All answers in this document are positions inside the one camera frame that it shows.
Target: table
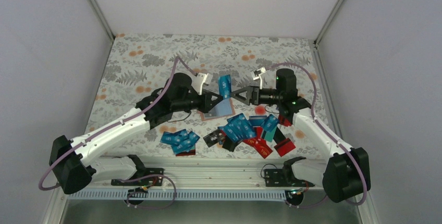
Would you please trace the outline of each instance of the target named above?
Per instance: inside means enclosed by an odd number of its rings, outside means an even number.
[[[317,116],[327,123],[323,97],[319,90],[318,76],[307,39],[132,33],[118,34],[115,38],[86,132],[121,116],[136,102],[150,95],[154,89],[163,87],[170,76],[176,55],[179,55],[194,71],[213,74],[211,84],[205,89],[216,93],[218,93],[219,76],[230,74],[234,91],[247,85],[258,85],[250,76],[250,72],[254,69],[285,61],[300,64],[315,79],[318,87],[315,111]],[[188,73],[181,64],[178,65],[177,72]],[[266,73],[265,88],[275,86],[275,72]],[[311,102],[313,98],[311,81],[299,69],[295,70],[295,74],[299,94]],[[246,117],[256,115],[253,105],[247,106],[234,99],[232,104],[236,114],[244,113]],[[183,119],[186,116],[187,113],[184,112],[174,113],[172,120]],[[234,152],[220,145],[207,147],[203,137],[217,126],[225,125],[227,118],[229,117],[201,121],[200,113],[193,110],[186,120],[166,122],[146,133],[133,135],[105,155],[175,157],[170,146],[160,143],[159,140],[164,131],[175,132],[187,129],[197,133],[201,138],[196,144],[196,155],[180,157],[182,159],[188,157],[263,159],[253,147],[245,143],[239,144]],[[284,157],[279,157],[278,153],[273,151],[267,159],[286,160],[296,156],[321,158],[318,149],[302,131],[294,126],[280,128],[286,137],[294,141],[296,148]]]

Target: gray floor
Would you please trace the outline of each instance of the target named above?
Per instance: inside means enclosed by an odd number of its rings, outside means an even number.
[[[320,200],[324,192],[307,192],[303,204]],[[143,203],[149,205],[164,202]],[[357,208],[346,202],[328,200],[312,209],[290,209],[279,202],[175,202],[164,210],[144,210],[127,207],[123,201],[70,200],[62,223],[135,224],[135,223],[360,223]]]

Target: robotic arm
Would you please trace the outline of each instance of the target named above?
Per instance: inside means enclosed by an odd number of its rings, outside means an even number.
[[[249,105],[277,105],[279,120],[285,126],[294,125],[311,140],[322,154],[323,160],[308,160],[296,157],[284,163],[283,173],[286,180],[306,180],[322,186],[327,196],[334,202],[340,202],[363,192],[363,183],[346,152],[349,150],[362,170],[367,190],[370,189],[369,157],[363,148],[353,148],[332,132],[320,119],[312,116],[311,105],[298,96],[296,76],[292,69],[276,71],[276,89],[262,88],[261,68],[252,72],[254,80],[260,79],[260,86],[248,86],[232,92],[232,97]],[[335,143],[327,131],[338,143]]]
[[[223,98],[202,89],[211,80],[210,75],[199,73],[192,78],[184,73],[174,74],[164,96],[150,110],[141,114],[159,96],[157,89],[145,97],[134,108],[105,126],[88,134],[68,140],[64,135],[52,145],[49,165],[78,144],[77,148],[61,160],[53,169],[62,190],[72,194],[89,183],[110,179],[134,179],[146,173],[146,168],[136,155],[123,158],[100,157],[107,150],[119,145],[128,136],[155,128],[172,118],[173,112],[197,109],[209,112]]]

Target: black card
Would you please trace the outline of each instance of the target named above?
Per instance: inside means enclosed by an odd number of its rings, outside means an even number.
[[[224,135],[220,129],[213,131],[212,133],[206,135],[204,138],[208,147],[215,145],[218,142],[222,142],[224,140]]]

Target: gray wall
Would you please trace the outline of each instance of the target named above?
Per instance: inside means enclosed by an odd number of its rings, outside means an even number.
[[[51,192],[37,183],[52,141],[84,131],[111,43],[88,0],[0,8],[1,222],[39,223]]]
[[[442,0],[346,0],[320,54],[381,223],[440,223]]]

